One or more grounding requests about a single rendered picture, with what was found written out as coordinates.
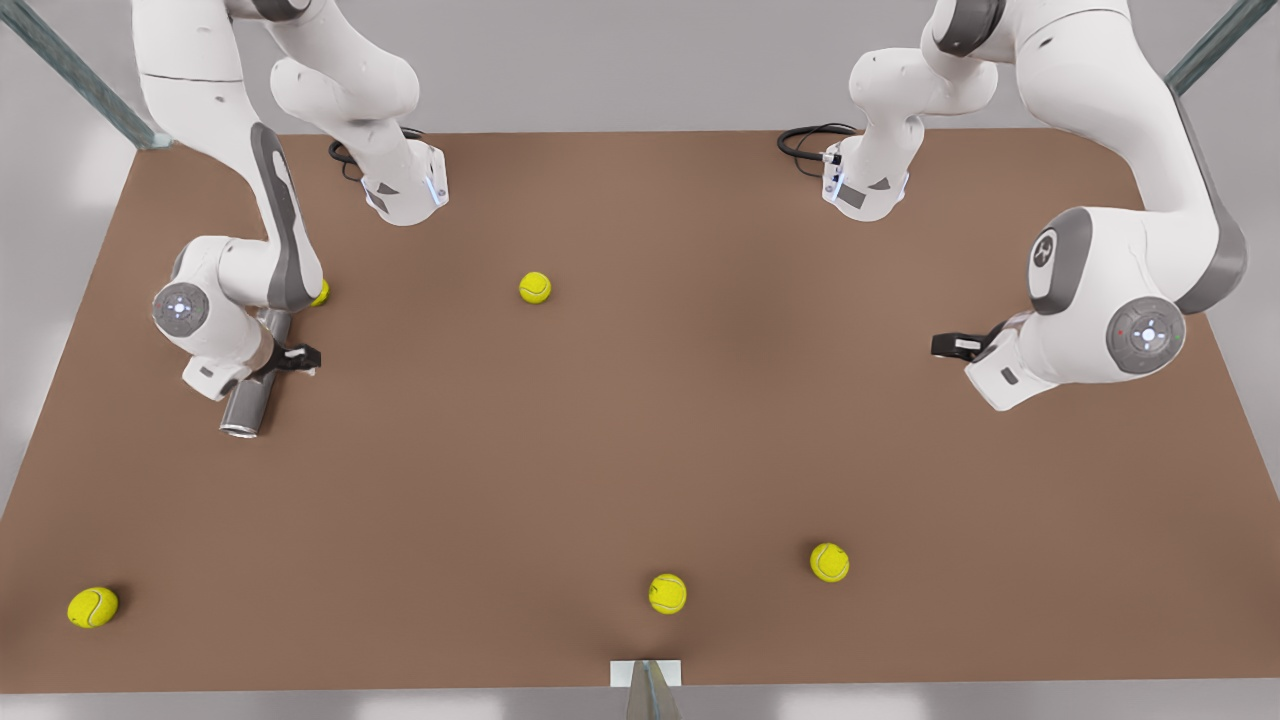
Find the grey tennis ball tube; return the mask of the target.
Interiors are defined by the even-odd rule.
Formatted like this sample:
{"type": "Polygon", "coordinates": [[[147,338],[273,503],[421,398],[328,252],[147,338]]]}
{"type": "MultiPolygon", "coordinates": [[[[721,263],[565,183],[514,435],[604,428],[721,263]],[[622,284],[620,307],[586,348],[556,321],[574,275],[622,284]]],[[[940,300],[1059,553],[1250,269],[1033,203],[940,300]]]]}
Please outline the grey tennis ball tube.
{"type": "MultiPolygon", "coordinates": [[[[292,315],[268,307],[260,307],[257,320],[271,332],[280,346],[287,341],[292,325],[292,315]]],[[[238,383],[227,397],[225,410],[219,430],[227,436],[252,439],[259,436],[270,400],[275,372],[266,365],[247,379],[238,383]]]]}

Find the silver frame post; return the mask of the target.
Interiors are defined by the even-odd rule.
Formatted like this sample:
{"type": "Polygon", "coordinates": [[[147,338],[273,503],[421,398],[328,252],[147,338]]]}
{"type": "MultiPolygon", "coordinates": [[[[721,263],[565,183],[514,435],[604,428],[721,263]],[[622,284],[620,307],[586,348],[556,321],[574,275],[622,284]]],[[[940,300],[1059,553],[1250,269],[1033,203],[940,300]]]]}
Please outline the silver frame post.
{"type": "Polygon", "coordinates": [[[26,0],[0,0],[0,22],[22,38],[136,149],[156,150],[173,145],[169,135],[156,132],[143,122],[26,0]]]}
{"type": "Polygon", "coordinates": [[[611,661],[611,687],[628,691],[625,720],[684,720],[672,693],[681,685],[680,660],[611,661]]]}
{"type": "Polygon", "coordinates": [[[1175,96],[1183,96],[1280,0],[1235,0],[1165,76],[1175,96]]]}

